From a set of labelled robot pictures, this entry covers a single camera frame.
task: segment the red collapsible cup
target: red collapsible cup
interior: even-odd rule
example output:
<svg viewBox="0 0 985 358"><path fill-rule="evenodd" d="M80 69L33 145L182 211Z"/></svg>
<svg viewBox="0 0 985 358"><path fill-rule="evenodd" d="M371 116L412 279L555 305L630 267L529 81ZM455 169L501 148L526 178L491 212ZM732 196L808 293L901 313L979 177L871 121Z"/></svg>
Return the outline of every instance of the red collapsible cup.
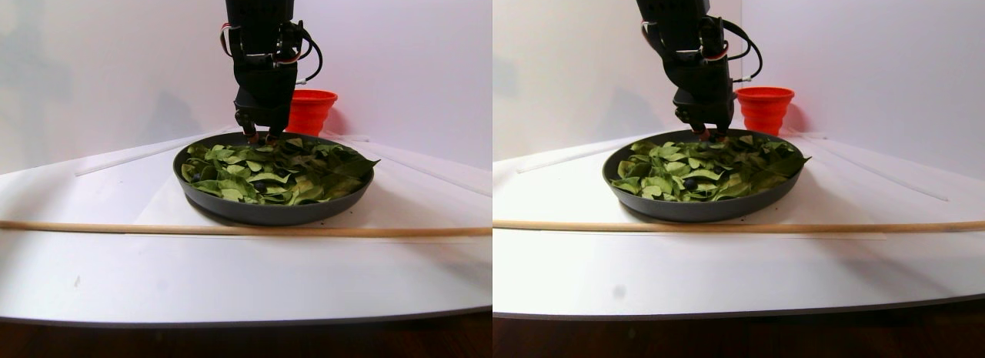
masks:
<svg viewBox="0 0 985 358"><path fill-rule="evenodd" d="M328 118L328 109L332 108L338 95L322 90L295 90L291 100L291 116L285 132L302 133L307 136L317 136L321 133Z"/></svg>
<svg viewBox="0 0 985 358"><path fill-rule="evenodd" d="M745 87L736 90L746 129L777 136L794 91L782 87Z"/></svg>

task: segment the black cable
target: black cable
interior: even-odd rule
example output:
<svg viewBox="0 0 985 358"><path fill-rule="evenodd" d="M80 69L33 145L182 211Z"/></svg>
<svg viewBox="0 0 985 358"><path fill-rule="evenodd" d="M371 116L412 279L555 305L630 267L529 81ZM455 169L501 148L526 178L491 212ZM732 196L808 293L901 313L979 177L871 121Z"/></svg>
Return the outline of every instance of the black cable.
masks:
<svg viewBox="0 0 985 358"><path fill-rule="evenodd" d="M760 52L760 48L756 47L755 42L753 42L752 40L747 40L747 41L749 41L749 46L752 47L754 51L756 51L756 58L760 60L760 66L756 67L756 71L749 76L749 78L752 79L752 77L756 77L757 75L759 75L760 72L763 71L763 53Z"/></svg>
<svg viewBox="0 0 985 358"><path fill-rule="evenodd" d="M305 79L305 82L307 82L310 81L312 78L314 78L314 76L317 76L318 72L321 72L322 55L321 55L321 48L318 48L318 44L316 44L314 40L311 40L311 35L307 33L307 31L305 31L305 40L307 40L307 42L311 44L311 48L314 48L314 52L316 52L318 55L318 68L314 70L314 73L311 73L310 76L307 76L307 78Z"/></svg>
<svg viewBox="0 0 985 358"><path fill-rule="evenodd" d="M753 72L753 74L748 77L749 79L753 79L753 77L756 77L757 75L759 75L760 72L763 71L763 53L760 52L759 47L756 47L756 43L753 42L753 40L750 40L749 35L746 34L746 31L743 31L742 28L740 28L735 23L729 22L727 20L722 20L722 26L729 32L738 35L740 38L743 39L743 41L749 43L749 48L746 49L746 52L743 52L742 55L736 55L736 59L742 58L742 56L745 56L747 53L749 53L749 49L753 49L753 51L756 51L756 58L760 60L760 65L759 67L756 67L756 71ZM740 79L734 79L732 80L732 82L745 82L745 80L740 78Z"/></svg>
<svg viewBox="0 0 985 358"><path fill-rule="evenodd" d="M298 58L298 60L304 59L309 53L311 53L311 48L312 48L311 47L311 42L309 42L309 50L307 52L305 52L305 53L302 53L302 57L301 58Z"/></svg>

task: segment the white table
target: white table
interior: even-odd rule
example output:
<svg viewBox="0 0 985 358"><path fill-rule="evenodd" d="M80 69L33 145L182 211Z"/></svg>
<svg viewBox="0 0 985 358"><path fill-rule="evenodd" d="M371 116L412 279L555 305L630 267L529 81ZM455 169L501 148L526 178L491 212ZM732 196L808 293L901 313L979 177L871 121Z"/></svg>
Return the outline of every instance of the white table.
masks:
<svg viewBox="0 0 985 358"><path fill-rule="evenodd" d="M640 222L602 179L615 148L644 136L496 162L493 218ZM835 141L786 137L812 160L788 196L728 223L985 219L985 182ZM978 153L968 153L978 159ZM844 158L947 200L904 188ZM623 320L875 309L985 293L985 234L618 234L495 230L493 313Z"/></svg>
<svg viewBox="0 0 985 358"><path fill-rule="evenodd" d="M84 176L74 172L166 142L0 176L0 218L218 225L184 199L179 149ZM372 143L383 159L366 195L311 226L486 227L489 171ZM0 230L0 319L40 323L324 323L488 311L492 239L277 239Z"/></svg>

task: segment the leafy greens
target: leafy greens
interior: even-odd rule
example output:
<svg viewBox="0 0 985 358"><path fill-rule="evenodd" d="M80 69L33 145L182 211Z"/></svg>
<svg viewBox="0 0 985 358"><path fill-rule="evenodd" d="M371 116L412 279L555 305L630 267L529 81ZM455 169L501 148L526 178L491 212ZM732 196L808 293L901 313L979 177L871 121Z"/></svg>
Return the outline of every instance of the leafy greens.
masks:
<svg viewBox="0 0 985 358"><path fill-rule="evenodd" d="M619 162L616 188L644 199L718 201L765 192L803 168L803 157L790 143L763 137L729 137L724 142L673 142L662 146L641 140Z"/></svg>
<svg viewBox="0 0 985 358"><path fill-rule="evenodd" d="M188 147L184 181L221 199L267 206L300 206L347 196L377 161L347 146L287 139L277 146Z"/></svg>

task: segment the wire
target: wire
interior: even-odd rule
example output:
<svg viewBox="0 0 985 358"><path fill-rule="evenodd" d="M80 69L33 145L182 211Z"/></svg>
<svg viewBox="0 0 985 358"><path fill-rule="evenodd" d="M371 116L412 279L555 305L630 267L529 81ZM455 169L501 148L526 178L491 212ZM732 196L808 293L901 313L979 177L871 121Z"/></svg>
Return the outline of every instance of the wire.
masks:
<svg viewBox="0 0 985 358"><path fill-rule="evenodd" d="M760 60L759 67L756 67L756 71L753 72L752 75L750 75L749 77L743 77L743 78L739 78L739 79L734 79L734 80L732 80L732 82L735 82L735 83L738 83L738 82L746 82L746 81L752 80L753 77L756 77L756 76L760 75L760 72L763 71L763 53L760 52L760 48L759 47L756 47L756 43L753 42L753 40L750 40L749 35L746 34L746 31L743 31L742 28L740 28L735 23L729 22L727 20L722 20L722 25L729 32L731 32L731 33L733 33L735 35L738 35L740 38L743 39L743 41L748 42L749 43L749 49L753 49L753 51L756 51L756 58ZM742 58L743 56L746 56L746 54L749 53L749 49L746 49L746 51L743 52L742 55L736 55L735 56L735 59Z"/></svg>
<svg viewBox="0 0 985 358"><path fill-rule="evenodd" d="M314 70L314 73L311 73L310 76L307 76L307 78L305 78L305 82L307 82L307 81L310 81L312 78L314 78L314 76L317 76L318 75L318 72L321 72L321 63L322 63L323 58L322 58L322 55L321 55L321 48L318 48L318 44L316 44L316 42L314 42L314 40L311 40L311 35L309 33L307 33L307 31L305 31L305 40L307 40L307 42L309 42L309 44L311 45L311 47L314 48L314 52L316 52L317 55L318 55L318 68L316 70Z"/></svg>
<svg viewBox="0 0 985 358"><path fill-rule="evenodd" d="M311 45L311 42L309 41L309 50L307 52L305 52L304 55L302 55L301 59L306 58L306 56L311 52L311 49L313 49L313 47Z"/></svg>
<svg viewBox="0 0 985 358"><path fill-rule="evenodd" d="M222 44L222 51L225 52L226 55L229 55L229 58L232 58L232 53L229 52L229 48L225 45L225 30L227 28L232 28L232 25L229 23L222 23L222 30L219 30L219 44Z"/></svg>

